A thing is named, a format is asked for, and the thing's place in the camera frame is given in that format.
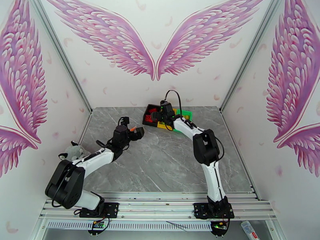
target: metal rail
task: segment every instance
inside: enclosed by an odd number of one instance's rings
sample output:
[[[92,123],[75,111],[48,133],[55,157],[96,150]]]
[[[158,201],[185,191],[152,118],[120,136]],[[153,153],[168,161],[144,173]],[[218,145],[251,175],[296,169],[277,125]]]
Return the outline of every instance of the metal rail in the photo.
[[[52,43],[52,45],[54,46],[54,49],[56,50],[58,56],[60,57],[60,60],[63,64],[63,66],[65,67],[72,83],[74,84],[74,86],[76,87],[78,94],[80,95],[86,109],[91,113],[92,112],[92,106],[90,105],[90,102],[88,100],[88,98],[86,97],[80,83],[79,80],[77,79],[76,73],[59,41],[58,35],[56,34],[53,25],[44,9],[44,6],[42,5],[41,0],[30,0],[32,6],[34,7],[34,10],[36,11],[39,19],[41,20],[47,34],[48,37]]]
[[[269,6],[267,8],[266,13],[264,14],[262,22],[260,23],[260,26],[258,27],[256,35],[254,36],[254,38],[252,40],[252,43],[251,43],[243,61],[242,61],[242,64],[240,65],[239,70],[237,71],[237,74],[234,78],[234,81],[232,82],[232,84],[226,94],[226,97],[224,98],[224,100],[221,104],[220,111],[223,112],[226,109],[228,102],[230,101],[234,91],[236,90],[236,87],[237,87],[238,83],[240,82],[246,68],[248,67],[249,63],[251,62],[252,57],[258,48],[259,42],[262,40],[262,37],[267,30],[268,24],[270,23],[270,21],[274,17],[274,13],[276,12],[277,8],[279,7],[281,1],[282,0],[271,0]]]
[[[100,195],[105,198],[106,202],[119,203],[118,217],[112,219],[113,222],[128,220],[203,222],[204,220],[195,218],[193,203],[207,202],[206,193],[118,192]],[[229,193],[227,197],[234,210],[235,218],[232,220],[276,220],[270,203],[266,200],[258,200],[255,193]],[[75,217],[73,212],[76,209],[53,208],[51,200],[47,200],[40,218],[91,220]]]

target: white wall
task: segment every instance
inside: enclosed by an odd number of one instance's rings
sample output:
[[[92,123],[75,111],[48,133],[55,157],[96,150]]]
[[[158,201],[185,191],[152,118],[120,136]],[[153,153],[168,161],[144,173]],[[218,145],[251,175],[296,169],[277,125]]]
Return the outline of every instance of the white wall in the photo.
[[[1,0],[2,31],[14,0]],[[58,154],[77,140],[88,117],[84,104],[64,70],[34,10],[30,15],[39,30],[46,79],[47,121],[38,127],[41,144],[26,148],[16,167],[0,178],[0,239],[28,239],[47,198],[44,190],[60,159]],[[18,129],[0,95],[0,125]]]
[[[306,2],[309,16],[320,25],[320,0]],[[240,152],[262,199],[270,200],[279,223],[289,240],[319,239],[320,178],[299,167],[294,149],[273,139],[278,134],[274,123],[267,120],[266,89],[271,65],[272,41],[279,15],[284,13],[284,1],[261,40],[260,50],[243,75],[237,91],[228,103],[224,116],[235,137]],[[320,122],[320,86],[296,127]]]
[[[152,81],[133,76],[86,44],[61,22],[57,10],[41,0],[92,107],[146,106],[176,89],[184,106],[220,106],[262,17],[270,3],[263,0],[253,19],[220,48],[178,76],[164,74]],[[178,25],[190,14],[227,0],[81,0],[122,15],[135,27],[155,63]]]

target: marble tabletop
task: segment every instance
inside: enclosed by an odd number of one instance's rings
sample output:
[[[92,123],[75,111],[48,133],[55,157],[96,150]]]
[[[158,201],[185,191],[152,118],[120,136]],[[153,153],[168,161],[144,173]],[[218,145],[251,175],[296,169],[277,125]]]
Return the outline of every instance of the marble tabletop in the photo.
[[[112,137],[122,116],[130,117],[130,128],[144,127],[144,137],[130,142],[128,150],[113,163],[105,165],[85,179],[84,189],[95,192],[151,191],[206,192],[201,165],[193,155],[192,141],[179,132],[142,125],[146,108],[96,108],[82,145],[90,152]],[[219,172],[226,192],[250,192],[250,182],[233,147],[217,107],[185,107],[192,112],[192,121],[199,127],[211,128],[224,147]]]

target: pink wing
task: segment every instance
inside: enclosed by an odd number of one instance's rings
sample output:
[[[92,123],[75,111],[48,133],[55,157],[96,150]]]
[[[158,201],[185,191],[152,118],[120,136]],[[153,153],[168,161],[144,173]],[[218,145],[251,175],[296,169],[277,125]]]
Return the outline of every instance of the pink wing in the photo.
[[[262,0],[230,0],[188,16],[176,29],[157,61],[157,80],[178,75],[217,50],[250,21]]]
[[[31,147],[37,149],[37,146],[21,132],[4,126],[0,126],[0,178],[4,169],[12,169],[18,165],[18,157],[23,149]]]
[[[299,123],[319,81],[320,40],[301,0],[286,0],[269,68],[268,120],[278,126],[274,142]]]
[[[299,166],[320,175],[320,123],[308,125],[293,131],[287,139],[282,141],[278,148],[289,146],[298,155]]]
[[[139,34],[121,15],[79,0],[47,0],[72,31],[124,71],[147,73],[154,80],[154,61]]]
[[[38,143],[37,127],[47,113],[40,52],[29,3],[16,0],[0,35],[0,90],[18,127]]]

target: plush toy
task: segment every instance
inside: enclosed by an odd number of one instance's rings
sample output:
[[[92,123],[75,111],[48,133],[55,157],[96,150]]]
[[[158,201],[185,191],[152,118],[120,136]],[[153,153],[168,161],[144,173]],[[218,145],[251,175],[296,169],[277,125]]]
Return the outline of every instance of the plush toy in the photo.
[[[71,146],[66,148],[64,153],[59,154],[59,158],[61,160],[74,161],[77,159],[81,159],[85,156],[88,156],[90,154],[91,153],[86,151],[81,145],[79,145],[74,141],[71,141]]]

